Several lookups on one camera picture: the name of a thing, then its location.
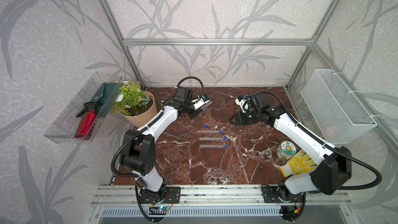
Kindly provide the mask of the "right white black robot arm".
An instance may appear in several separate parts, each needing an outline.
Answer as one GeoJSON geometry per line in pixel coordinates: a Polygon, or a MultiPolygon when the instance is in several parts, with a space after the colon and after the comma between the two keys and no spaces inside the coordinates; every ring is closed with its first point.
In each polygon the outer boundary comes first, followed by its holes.
{"type": "Polygon", "coordinates": [[[311,172],[287,176],[279,185],[286,195],[309,191],[332,195],[352,177],[352,165],[349,160],[351,152],[347,148],[338,149],[325,142],[303,126],[282,101],[270,105],[265,98],[266,94],[257,92],[252,95],[240,95],[235,100],[240,111],[231,117],[231,123],[236,126],[268,123],[309,155],[316,168],[311,172]]]}

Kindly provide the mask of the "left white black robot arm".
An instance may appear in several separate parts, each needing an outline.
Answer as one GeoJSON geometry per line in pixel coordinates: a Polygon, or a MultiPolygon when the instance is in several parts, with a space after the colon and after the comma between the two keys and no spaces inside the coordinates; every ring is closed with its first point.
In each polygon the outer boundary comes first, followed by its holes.
{"type": "Polygon", "coordinates": [[[120,177],[135,177],[146,190],[161,191],[164,179],[155,168],[156,141],[181,115],[187,114],[193,119],[210,102],[206,94],[194,98],[191,89],[177,87],[155,117],[137,130],[125,133],[123,145],[113,157],[112,172],[120,177]]]}

